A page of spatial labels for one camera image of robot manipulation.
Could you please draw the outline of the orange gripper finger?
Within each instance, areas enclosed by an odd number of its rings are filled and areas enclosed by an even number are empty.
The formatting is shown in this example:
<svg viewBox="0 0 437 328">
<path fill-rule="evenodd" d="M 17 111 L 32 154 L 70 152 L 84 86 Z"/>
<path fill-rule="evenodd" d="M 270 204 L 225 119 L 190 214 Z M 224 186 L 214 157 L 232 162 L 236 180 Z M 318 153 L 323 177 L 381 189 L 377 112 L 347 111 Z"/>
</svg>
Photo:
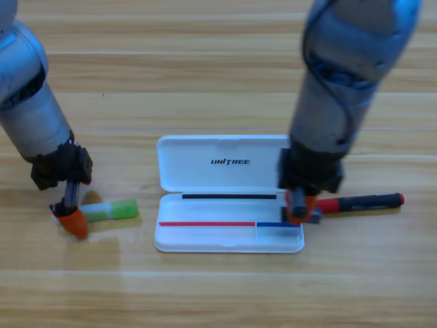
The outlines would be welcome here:
<svg viewBox="0 0 437 328">
<path fill-rule="evenodd" d="M 291 191 L 287 190 L 285 192 L 285 203 L 286 203 L 286 221 L 293 226 L 299 226 L 300 225 L 300 219 L 295 218 L 292 214 L 292 204 L 291 204 Z"/>
<path fill-rule="evenodd" d="M 320 222 L 320 209 L 317 206 L 316 195 L 305 196 L 306 214 L 303 223 L 318 224 Z"/>
<path fill-rule="evenodd" d="M 87 219 L 77 205 L 68 206 L 62 200 L 51 204 L 50 210 L 59 225 L 77 238 L 86 238 L 88 235 Z"/>
</svg>

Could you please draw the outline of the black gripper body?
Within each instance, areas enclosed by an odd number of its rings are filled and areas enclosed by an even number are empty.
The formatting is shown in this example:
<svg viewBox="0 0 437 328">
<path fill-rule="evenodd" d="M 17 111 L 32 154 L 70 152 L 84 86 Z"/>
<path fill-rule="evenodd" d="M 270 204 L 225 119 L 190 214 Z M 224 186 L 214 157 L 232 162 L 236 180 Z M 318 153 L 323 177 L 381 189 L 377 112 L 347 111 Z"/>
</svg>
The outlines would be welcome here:
<svg viewBox="0 0 437 328">
<path fill-rule="evenodd" d="M 76 208 L 78 206 L 79 186 L 91 182 L 93 161 L 86 148 L 81 147 L 74 138 L 58 145 L 57 149 L 46 155 L 33 158 L 31 178 L 39 190 L 56 187 L 66 181 L 66 192 L 60 203 L 52 208 Z"/>
<path fill-rule="evenodd" d="M 336 193 L 342 178 L 341 157 L 336 154 L 314 152 L 297 141 L 279 153 L 278 188 L 291 191 L 294 217 L 305 217 L 306 195 Z"/>
</svg>

